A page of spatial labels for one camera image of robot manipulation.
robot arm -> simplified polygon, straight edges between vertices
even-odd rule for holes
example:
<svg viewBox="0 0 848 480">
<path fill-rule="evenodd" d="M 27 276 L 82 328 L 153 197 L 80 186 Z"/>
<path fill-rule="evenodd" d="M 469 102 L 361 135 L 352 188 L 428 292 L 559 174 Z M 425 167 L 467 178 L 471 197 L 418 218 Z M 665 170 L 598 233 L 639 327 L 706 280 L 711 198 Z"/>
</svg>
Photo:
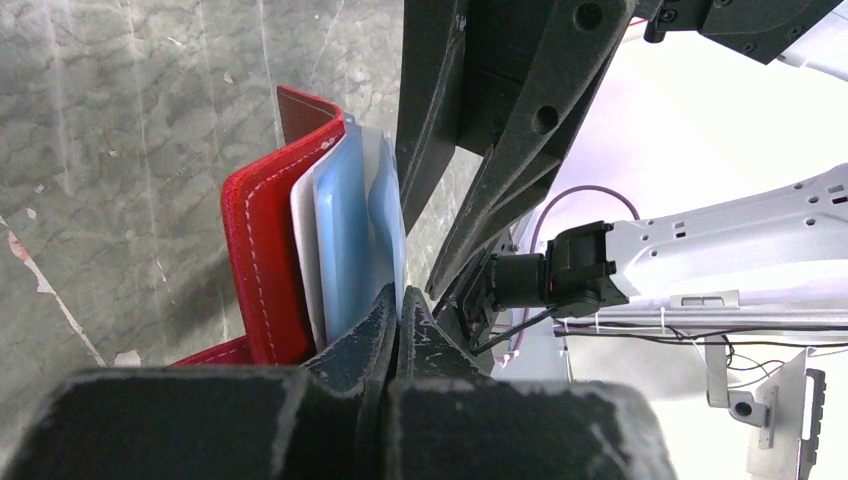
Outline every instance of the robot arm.
<svg viewBox="0 0 848 480">
<path fill-rule="evenodd" d="M 621 221 L 606 235 L 612 282 L 627 297 L 759 269 L 848 259 L 848 164 L 761 193 L 663 218 Z M 739 287 L 717 278 L 714 290 Z"/>
<path fill-rule="evenodd" d="M 638 221 L 566 230 L 544 255 L 492 255 L 484 267 L 492 310 L 544 307 L 555 318 L 584 317 L 642 295 L 683 295 L 712 279 L 737 290 L 740 275 L 848 259 L 848 164 L 783 188 L 706 208 Z M 527 328 L 528 321 L 478 353 Z"/>
</svg>

red leather cover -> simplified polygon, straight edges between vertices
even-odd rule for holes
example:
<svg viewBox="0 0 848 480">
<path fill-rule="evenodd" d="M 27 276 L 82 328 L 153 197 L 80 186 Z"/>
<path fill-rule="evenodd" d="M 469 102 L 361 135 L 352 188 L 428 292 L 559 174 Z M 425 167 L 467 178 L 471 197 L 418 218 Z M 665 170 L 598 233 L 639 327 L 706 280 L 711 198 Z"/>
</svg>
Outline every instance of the red leather cover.
<svg viewBox="0 0 848 480">
<path fill-rule="evenodd" d="M 253 363 L 247 337 L 238 337 L 235 340 L 195 353 L 174 365 L 253 365 Z"/>
<path fill-rule="evenodd" d="M 296 364 L 315 354 L 289 195 L 345 132 L 338 106 L 283 86 L 277 96 L 287 145 L 233 173 L 221 193 L 247 344 L 259 365 Z"/>
</svg>

gray marble floor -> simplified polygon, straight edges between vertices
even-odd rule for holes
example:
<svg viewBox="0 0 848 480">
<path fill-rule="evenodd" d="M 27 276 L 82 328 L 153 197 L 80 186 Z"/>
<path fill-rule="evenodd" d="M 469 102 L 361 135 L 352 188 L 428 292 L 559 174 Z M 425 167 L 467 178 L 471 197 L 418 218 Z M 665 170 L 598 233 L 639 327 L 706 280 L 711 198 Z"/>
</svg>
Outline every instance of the gray marble floor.
<svg viewBox="0 0 848 480">
<path fill-rule="evenodd" d="M 242 333 L 221 183 L 283 144 L 277 84 L 394 130 L 402 27 L 402 0 L 0 2 L 0 465 L 69 372 Z M 414 284 L 476 167 L 413 231 Z"/>
</svg>

metal bracket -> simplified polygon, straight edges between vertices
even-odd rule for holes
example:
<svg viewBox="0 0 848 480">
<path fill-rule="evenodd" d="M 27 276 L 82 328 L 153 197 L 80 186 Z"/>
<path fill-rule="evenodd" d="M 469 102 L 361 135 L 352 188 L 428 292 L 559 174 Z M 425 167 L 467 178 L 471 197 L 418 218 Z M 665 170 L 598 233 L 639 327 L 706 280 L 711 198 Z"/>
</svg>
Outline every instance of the metal bracket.
<svg viewBox="0 0 848 480">
<path fill-rule="evenodd" d="M 807 480 L 816 463 L 825 383 L 824 372 L 807 369 L 810 351 L 804 349 L 754 391 L 754 401 L 769 408 L 767 426 L 752 432 L 748 446 L 747 470 L 755 477 Z M 804 440 L 808 378 L 813 379 L 812 426 Z"/>
<path fill-rule="evenodd" d="M 769 426 L 769 407 L 767 405 L 755 402 L 754 395 L 747 391 L 731 391 L 729 396 L 731 407 L 728 411 L 734 420 L 768 430 L 763 428 Z"/>
</svg>

purple cable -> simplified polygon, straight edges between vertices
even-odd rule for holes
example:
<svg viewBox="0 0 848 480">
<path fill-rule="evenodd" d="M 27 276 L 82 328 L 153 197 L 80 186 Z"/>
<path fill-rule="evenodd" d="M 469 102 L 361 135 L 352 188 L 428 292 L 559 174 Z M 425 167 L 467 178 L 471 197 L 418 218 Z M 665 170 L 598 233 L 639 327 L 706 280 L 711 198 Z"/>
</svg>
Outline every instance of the purple cable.
<svg viewBox="0 0 848 480">
<path fill-rule="evenodd" d="M 639 212 L 636 211 L 636 206 L 633 205 L 633 202 L 631 202 L 630 200 L 627 199 L 627 197 L 616 192 L 615 190 L 613 190 L 611 188 L 602 187 L 600 185 L 580 185 L 580 186 L 577 186 L 577 187 L 571 187 L 568 190 L 564 190 L 564 191 L 560 192 L 556 197 L 554 197 L 550 202 L 548 202 L 547 205 L 545 205 L 545 209 L 542 210 L 542 213 L 539 215 L 539 221 L 536 222 L 536 228 L 533 230 L 533 238 L 531 239 L 531 243 L 530 243 L 530 253 L 536 253 L 535 252 L 536 242 L 539 241 L 539 232 L 542 231 L 542 225 L 545 223 L 545 217 L 548 216 L 548 212 L 550 212 L 551 209 L 554 208 L 554 205 L 556 205 L 557 203 L 559 203 L 560 200 L 571 195 L 572 193 L 585 192 L 585 191 L 606 193 L 607 195 L 611 195 L 611 196 L 617 198 L 618 200 L 621 201 L 621 203 L 624 204 L 624 206 L 627 207 L 628 210 L 630 210 L 630 213 L 633 215 L 634 220 L 640 219 Z M 525 308 L 524 309 L 524 316 L 522 317 L 521 321 L 526 322 L 527 318 L 529 316 L 530 316 L 530 309 Z M 515 350 L 518 350 L 519 348 L 521 348 L 521 341 L 522 340 L 524 340 L 524 330 L 518 332 L 518 338 L 515 340 L 515 348 L 512 351 L 515 351 Z"/>
</svg>

